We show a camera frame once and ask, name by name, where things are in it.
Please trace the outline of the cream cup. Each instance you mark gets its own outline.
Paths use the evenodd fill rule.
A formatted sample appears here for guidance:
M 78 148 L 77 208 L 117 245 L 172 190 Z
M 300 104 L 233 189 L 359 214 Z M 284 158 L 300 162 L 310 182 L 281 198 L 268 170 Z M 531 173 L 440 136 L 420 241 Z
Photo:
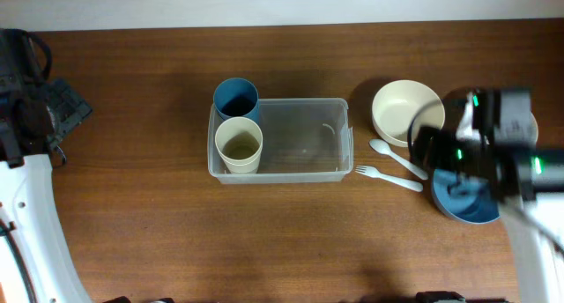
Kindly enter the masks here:
M 228 171 L 231 174 L 256 174 L 259 168 L 259 163 L 260 163 L 259 159 L 256 159 L 246 164 L 239 164 L 239 165 L 230 163 L 228 161 L 224 162 Z
M 263 132 L 249 118 L 234 117 L 222 122 L 214 137 L 223 162 L 246 164 L 261 158 Z

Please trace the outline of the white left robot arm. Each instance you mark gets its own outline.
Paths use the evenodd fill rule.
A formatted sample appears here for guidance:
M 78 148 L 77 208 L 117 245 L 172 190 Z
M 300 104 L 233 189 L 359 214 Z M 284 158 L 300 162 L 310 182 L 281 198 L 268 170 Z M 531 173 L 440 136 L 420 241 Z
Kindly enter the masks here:
M 1 32 L 1 281 L 11 302 L 88 302 L 63 234 L 53 154 L 93 109 L 50 80 L 52 54 L 35 33 Z

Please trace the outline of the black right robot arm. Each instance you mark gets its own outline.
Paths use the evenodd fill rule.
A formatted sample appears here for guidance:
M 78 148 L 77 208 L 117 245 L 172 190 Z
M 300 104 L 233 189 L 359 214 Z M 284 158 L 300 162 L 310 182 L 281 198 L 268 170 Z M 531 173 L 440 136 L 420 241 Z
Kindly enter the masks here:
M 504 224 L 523 302 L 563 300 L 563 150 L 542 148 L 526 89 L 470 90 L 434 100 L 407 131 L 447 216 Z

